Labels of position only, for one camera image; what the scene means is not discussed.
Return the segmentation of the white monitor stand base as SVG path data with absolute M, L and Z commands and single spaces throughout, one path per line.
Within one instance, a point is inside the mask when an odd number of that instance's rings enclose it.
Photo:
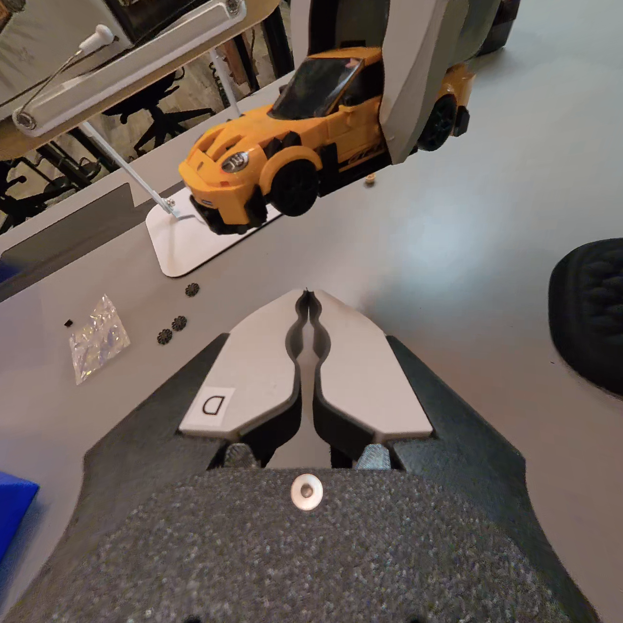
M 259 231 L 257 228 L 244 234 L 215 234 L 199 219 L 190 196 L 189 189 L 182 188 L 170 196 L 175 203 L 175 215 L 155 206 L 145 220 L 160 269 L 171 278 L 190 274 Z

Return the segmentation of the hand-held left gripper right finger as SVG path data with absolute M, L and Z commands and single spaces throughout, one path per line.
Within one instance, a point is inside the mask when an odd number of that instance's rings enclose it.
M 310 294 L 313 421 L 323 440 L 426 439 L 433 426 L 387 335 L 331 294 Z

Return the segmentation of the light wood rounded panel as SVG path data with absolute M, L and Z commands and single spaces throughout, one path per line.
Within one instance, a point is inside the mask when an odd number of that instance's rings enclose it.
M 131 97 L 134 93 L 151 85 L 153 82 L 156 82 L 167 74 L 170 74 L 178 68 L 185 66 L 191 60 L 194 60 L 200 55 L 220 46 L 226 41 L 231 40 L 235 36 L 250 29 L 254 25 L 268 18 L 269 15 L 272 14 L 279 5 L 279 1 L 245 2 L 247 6 L 247 15 L 241 23 L 230 28 L 228 31 L 226 31 L 225 34 L 216 37 L 210 40 L 208 43 L 199 46 L 197 49 L 184 54 L 183 57 L 178 61 L 166 65 L 164 68 L 157 70 L 156 72 L 140 80 L 133 86 L 123 89 L 118 95 L 107 99 L 102 104 L 101 108 L 92 108 L 87 113 L 87 119 L 85 119 L 84 121 L 88 121 L 94 115 L 109 109 L 110 107 L 116 105 L 118 102 L 124 100 L 125 98 Z M 54 129 L 51 132 L 44 134 L 43 136 L 28 137 L 22 134 L 13 125 L 11 121 L 11 115 L 9 115 L 8 117 L 5 117 L 1 120 L 1 159 L 12 160 L 15 158 L 19 158 L 26 153 L 34 151 L 38 147 L 51 142 L 59 135 L 64 134 L 71 129 L 74 129 L 78 125 L 80 124 L 78 124 L 77 121 L 72 120 L 62 125 L 60 128 Z

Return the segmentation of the thin metal bracket strip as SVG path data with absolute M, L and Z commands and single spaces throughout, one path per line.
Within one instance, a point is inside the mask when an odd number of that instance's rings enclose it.
M 94 129 L 88 122 L 82 122 L 79 128 L 91 138 L 95 144 L 101 148 L 113 161 L 121 167 L 127 175 L 129 175 L 144 191 L 148 193 L 157 205 L 159 205 L 167 214 L 173 216 L 177 220 L 183 220 L 190 218 L 190 215 L 183 214 L 180 210 L 176 209 L 176 204 L 173 199 L 167 199 L 161 197 L 152 187 L 145 182 L 145 180 L 134 170 L 134 168 L 125 161 L 125 159 L 101 136 L 96 129 Z
M 219 56 L 218 52 L 216 51 L 216 48 L 211 49 L 209 51 L 209 54 L 211 61 L 214 64 L 216 74 L 219 77 L 222 91 L 225 93 L 225 96 L 227 98 L 228 107 L 231 108 L 232 114 L 238 118 L 241 116 L 241 112 L 239 110 L 238 102 L 236 100 L 236 96 L 230 83 L 227 67 L 224 64 L 222 58 Z

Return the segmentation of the blue plastic storage bin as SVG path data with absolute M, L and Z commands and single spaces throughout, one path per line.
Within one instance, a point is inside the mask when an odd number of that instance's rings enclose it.
M 1 559 L 39 490 L 38 483 L 1 472 Z

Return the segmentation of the clear crumpled plastic bag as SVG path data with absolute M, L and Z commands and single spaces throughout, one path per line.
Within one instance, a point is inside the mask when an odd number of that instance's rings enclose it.
M 86 324 L 70 335 L 68 343 L 76 385 L 81 385 L 131 345 L 115 305 L 105 294 Z

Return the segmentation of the black office chair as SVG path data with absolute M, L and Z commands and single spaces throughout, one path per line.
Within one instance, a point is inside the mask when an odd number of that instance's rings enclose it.
M 139 111 L 144 110 L 150 114 L 152 124 L 134 145 L 134 150 L 138 156 L 145 155 L 146 152 L 143 147 L 152 139 L 154 140 L 154 147 L 158 148 L 165 142 L 167 136 L 174 138 L 185 132 L 186 129 L 181 125 L 183 121 L 215 114 L 215 111 L 209 107 L 181 112 L 164 112 L 161 110 L 161 100 L 179 89 L 179 85 L 174 84 L 181 81 L 184 75 L 185 68 L 183 67 L 104 111 L 105 116 L 118 116 L 122 125 L 126 125 L 129 117 Z
M 85 188 L 102 172 L 99 159 L 74 156 L 52 141 L 33 156 L 1 161 L 1 233 Z

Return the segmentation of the white book stand ledge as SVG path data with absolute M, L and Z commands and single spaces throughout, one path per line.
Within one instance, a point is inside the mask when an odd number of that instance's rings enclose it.
M 82 72 L 41 93 L 11 115 L 13 125 L 25 136 L 40 137 L 69 121 L 81 124 L 92 108 L 133 86 L 184 54 L 238 25 L 247 15 L 245 1 L 208 1 L 176 20 L 151 41 L 106 64 Z

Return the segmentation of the yellow and black lego car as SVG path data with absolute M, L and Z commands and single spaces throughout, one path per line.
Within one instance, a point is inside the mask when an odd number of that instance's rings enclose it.
M 379 120 L 380 46 L 311 54 L 276 101 L 207 130 L 179 165 L 198 220 L 218 236 L 297 217 L 316 199 L 393 162 Z

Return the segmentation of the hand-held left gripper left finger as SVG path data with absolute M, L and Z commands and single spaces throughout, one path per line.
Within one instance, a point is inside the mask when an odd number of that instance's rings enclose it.
M 228 334 L 178 430 L 195 437 L 242 437 L 294 405 L 308 291 L 292 290 Z

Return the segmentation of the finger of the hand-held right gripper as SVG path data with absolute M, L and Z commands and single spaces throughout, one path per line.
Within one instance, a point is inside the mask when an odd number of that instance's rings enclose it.
M 468 1 L 390 2 L 379 121 L 394 165 L 406 160 L 424 128 L 468 9 Z
M 389 1 L 292 1 L 294 56 L 348 45 L 381 46 L 389 19 Z

